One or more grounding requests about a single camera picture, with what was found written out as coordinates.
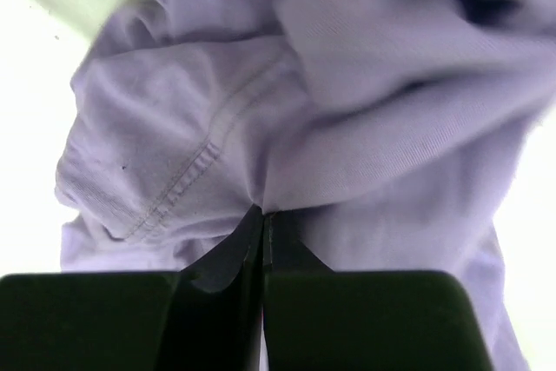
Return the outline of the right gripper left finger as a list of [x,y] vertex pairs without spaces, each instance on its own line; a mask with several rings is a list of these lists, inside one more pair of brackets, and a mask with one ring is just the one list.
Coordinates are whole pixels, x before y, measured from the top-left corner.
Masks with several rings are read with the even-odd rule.
[[5,276],[2,369],[258,369],[262,230],[253,207],[181,271]]

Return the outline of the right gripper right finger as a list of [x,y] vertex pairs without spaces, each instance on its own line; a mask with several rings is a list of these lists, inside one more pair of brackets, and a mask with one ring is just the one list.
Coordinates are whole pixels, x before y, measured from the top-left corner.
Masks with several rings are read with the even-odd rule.
[[289,212],[263,230],[264,336],[272,370],[489,370],[470,299],[440,271],[335,272]]

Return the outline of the purple t shirt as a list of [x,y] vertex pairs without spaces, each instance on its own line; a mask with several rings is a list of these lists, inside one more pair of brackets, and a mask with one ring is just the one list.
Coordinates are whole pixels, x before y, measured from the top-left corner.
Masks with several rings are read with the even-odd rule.
[[178,270],[294,210],[331,268],[455,275],[527,369],[493,217],[555,98],[555,0],[129,0],[71,87],[63,271]]

